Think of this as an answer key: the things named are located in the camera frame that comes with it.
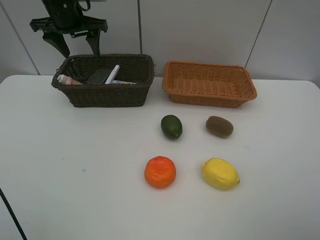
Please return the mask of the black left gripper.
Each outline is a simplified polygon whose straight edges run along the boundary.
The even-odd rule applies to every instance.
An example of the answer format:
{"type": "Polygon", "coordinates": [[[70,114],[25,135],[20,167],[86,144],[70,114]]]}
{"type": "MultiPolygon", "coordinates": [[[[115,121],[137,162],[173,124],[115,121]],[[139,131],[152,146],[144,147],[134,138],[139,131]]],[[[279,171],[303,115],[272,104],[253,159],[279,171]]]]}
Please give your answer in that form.
{"type": "Polygon", "coordinates": [[[94,56],[100,56],[101,31],[107,32],[108,24],[105,19],[86,16],[83,12],[91,9],[91,2],[86,1],[86,8],[78,0],[44,0],[43,5],[49,16],[32,19],[30,26],[34,32],[43,31],[42,39],[56,48],[65,58],[70,56],[69,47],[64,35],[73,38],[88,32],[86,41],[94,56]]]}

